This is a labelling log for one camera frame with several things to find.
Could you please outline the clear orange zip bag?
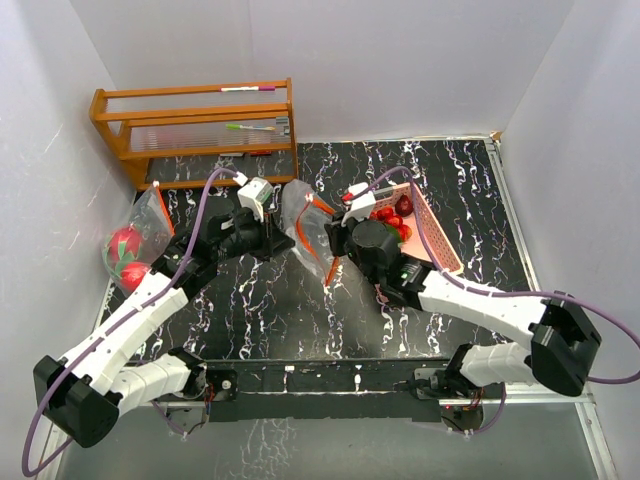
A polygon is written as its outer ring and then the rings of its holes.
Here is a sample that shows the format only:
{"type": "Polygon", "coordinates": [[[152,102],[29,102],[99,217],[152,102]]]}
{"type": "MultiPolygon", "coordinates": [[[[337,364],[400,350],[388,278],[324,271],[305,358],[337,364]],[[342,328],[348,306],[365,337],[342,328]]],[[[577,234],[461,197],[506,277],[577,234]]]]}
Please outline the clear orange zip bag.
{"type": "Polygon", "coordinates": [[[110,233],[103,243],[103,264],[124,295],[136,290],[174,233],[160,183],[153,181],[134,202],[125,224],[110,233]]]}

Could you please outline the red apple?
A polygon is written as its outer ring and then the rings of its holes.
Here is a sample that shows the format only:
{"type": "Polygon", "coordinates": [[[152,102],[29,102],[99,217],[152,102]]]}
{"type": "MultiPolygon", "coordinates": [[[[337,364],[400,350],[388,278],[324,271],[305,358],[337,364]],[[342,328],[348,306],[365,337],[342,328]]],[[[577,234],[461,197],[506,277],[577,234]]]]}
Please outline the red apple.
{"type": "Polygon", "coordinates": [[[128,263],[120,273],[121,287],[126,293],[133,293],[150,270],[151,266],[144,262],[128,263]]]}

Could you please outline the red green dragon fruit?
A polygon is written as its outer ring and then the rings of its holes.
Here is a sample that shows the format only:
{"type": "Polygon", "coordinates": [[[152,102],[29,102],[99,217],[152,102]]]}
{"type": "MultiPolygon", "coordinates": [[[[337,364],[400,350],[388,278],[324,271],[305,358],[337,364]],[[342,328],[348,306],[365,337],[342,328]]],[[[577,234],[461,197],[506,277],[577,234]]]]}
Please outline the red green dragon fruit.
{"type": "Polygon", "coordinates": [[[138,260],[142,247],[142,235],[133,225],[115,230],[102,249],[104,265],[114,279],[120,279],[125,265],[138,260]]]}

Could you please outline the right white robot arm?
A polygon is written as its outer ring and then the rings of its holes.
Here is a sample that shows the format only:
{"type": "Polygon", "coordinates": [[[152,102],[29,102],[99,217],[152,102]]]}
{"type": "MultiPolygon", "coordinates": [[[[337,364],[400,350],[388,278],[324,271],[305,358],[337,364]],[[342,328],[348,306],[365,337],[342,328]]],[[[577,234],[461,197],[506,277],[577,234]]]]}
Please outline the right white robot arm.
{"type": "Polygon", "coordinates": [[[463,344],[445,368],[415,374],[410,388],[434,397],[475,394],[492,384],[538,383],[582,394],[601,336],[582,307],[558,299],[453,281],[401,251],[390,227],[336,214],[324,227],[333,255],[348,258],[394,307],[441,313],[506,337],[493,346],[463,344]]]}

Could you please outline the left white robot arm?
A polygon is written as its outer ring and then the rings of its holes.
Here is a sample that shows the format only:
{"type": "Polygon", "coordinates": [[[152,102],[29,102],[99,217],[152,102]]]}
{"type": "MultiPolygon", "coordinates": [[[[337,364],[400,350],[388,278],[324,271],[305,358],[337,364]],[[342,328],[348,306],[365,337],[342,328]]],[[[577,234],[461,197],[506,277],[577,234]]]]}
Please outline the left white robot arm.
{"type": "Polygon", "coordinates": [[[268,261],[292,248],[269,213],[213,197],[191,231],[176,234],[126,301],[97,330],[60,359],[34,367],[44,416],[83,448],[102,441],[129,411],[164,395],[198,399],[207,390],[206,366],[175,347],[141,366],[127,365],[172,315],[218,274],[218,266],[250,254],[268,261]]]}

